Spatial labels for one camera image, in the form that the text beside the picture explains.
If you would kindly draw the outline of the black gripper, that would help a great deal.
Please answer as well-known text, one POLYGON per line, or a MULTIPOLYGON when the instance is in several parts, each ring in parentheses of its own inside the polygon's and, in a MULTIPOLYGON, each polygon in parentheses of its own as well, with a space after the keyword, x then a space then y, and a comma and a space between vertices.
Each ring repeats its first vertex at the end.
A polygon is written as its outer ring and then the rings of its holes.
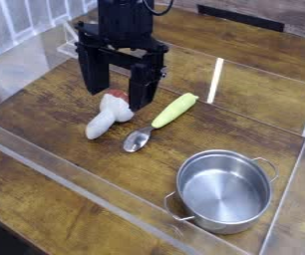
POLYGON ((99 0, 99 21, 79 22, 79 63, 88 92, 109 87, 109 64, 131 69, 129 108, 133 112, 153 99, 168 47, 152 36, 153 18, 168 13, 153 0, 99 0))

